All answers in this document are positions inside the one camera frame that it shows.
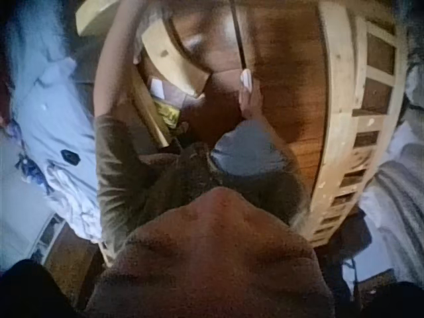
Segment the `wooden panel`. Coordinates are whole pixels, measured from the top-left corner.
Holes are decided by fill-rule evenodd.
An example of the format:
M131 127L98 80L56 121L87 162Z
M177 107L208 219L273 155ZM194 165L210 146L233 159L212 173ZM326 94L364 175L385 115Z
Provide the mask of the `wooden panel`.
M237 2L261 7L266 6L271 8L278 8L283 4L297 5L299 3L303 3L306 5L313 5L317 2L320 2L320 0L237 0ZM332 0L331 2L344 5L347 9L356 15L363 16L370 21L374 21L375 23L381 23L382 25L388 26L392 26L395 23L392 8L374 0Z
M194 97L203 92L209 73L182 54L172 30L162 19L149 26L142 41L150 60L170 83Z
M320 238L320 239L311 240L310 243L311 243L313 248L317 248L317 247L326 245L328 242L329 242L328 238Z
M241 69L228 1L173 0L172 22L187 53L214 73Z
M290 143L311 189L323 147L327 102L317 6L237 2L244 55L262 83L264 114Z
M389 73L380 71L376 68L373 68L372 66L369 66L366 68L366 77L370 78L371 80L378 81L380 83L386 84L388 86L394 86L395 85L395 77L393 75L390 75Z
M364 99L365 80L366 80L366 66L367 66L367 30L366 21L362 17L353 17L353 31L355 35L355 96L353 108L359 109L362 107Z
M395 48L383 40L368 34L367 64L393 75L395 66Z
M368 33L372 34L373 36L383 40L384 42L390 44L391 46L396 46L396 37L386 30L378 27L374 23L368 22L366 24Z
M340 218L341 218L341 216L339 215L339 216L336 216L336 217L325 217L322 221L321 221L321 224L332 224L332 223L334 223L334 222L337 222L337 221L339 221L340 220Z
M350 155L346 172L367 169L374 157L375 146L355 148Z
M364 179L364 174L366 170L359 170L357 172L345 174L342 180L342 183L340 185L340 188L342 187L348 187L354 184L360 184Z
M169 129L163 118L158 114L153 99L135 66L131 68L131 85L134 105L149 133L159 148L168 147L171 142Z
M382 130L386 118L385 115L363 110L354 111L353 116L358 117L358 133Z
M392 88L390 86L367 78L362 110L386 114L391 96Z
M119 0L86 0L76 13L80 36L106 34L111 28Z
M335 218L336 221L332 221L332 222L325 222L323 220L323 222L321 222L321 224L318 226L318 229L315 231L315 234L319 234L319 233L324 233L330 230L333 230L335 227L339 227L339 223L340 223L340 218Z
M346 211L347 207L347 204L330 207L324 214L324 218L341 216L343 215L343 212Z
M346 186L342 186L340 187L339 191L337 192L337 196L340 195L346 195L346 194L350 194L350 193L354 193L357 192L359 188L358 184L351 184L351 185L346 185Z
M324 235L326 237L327 233L329 231L331 231L335 226L337 226L337 223L336 224L320 225L318 227L318 229L315 231L314 237L317 237L318 235Z
M307 239L314 240L321 238L314 232L322 216L334 203L334 194L350 160L348 150L353 147L357 128L357 119L352 117L354 52L347 11L330 2L320 3L319 8L329 64L329 110L323 159L311 202L311 217L303 231Z
M317 247L318 245L317 244L315 244L316 242L321 242L321 241L325 241L325 243L322 243L322 244L326 244L327 242L328 242L328 239L329 239L329 233L331 232L331 230L329 229L328 231L326 231L326 232L324 232L324 233L317 233L317 234L314 234L313 235L313 237L312 237L312 239L311 239L311 242L312 242L312 246L313 247Z
M354 195L355 193L338 195L334 198L333 202L331 203L331 206L338 207L340 205L346 205L347 203L352 202Z
M354 148L372 146L377 144L379 131L360 132L356 135Z
M396 25L394 24L394 21L392 22L382 21L379 19L375 19L375 17L368 17L367 20L375 24L377 27L382 28L389 34L395 34Z
M399 119L403 94L405 92L406 72L407 72L407 43L406 30L402 26L396 28L396 59L395 59L395 83L390 97L390 103L387 111L387 118L384 123L384 129L380 132L378 147L376 149L375 159L370 166L364 179L367 182L375 174L378 168L380 158L386 151L393 132Z

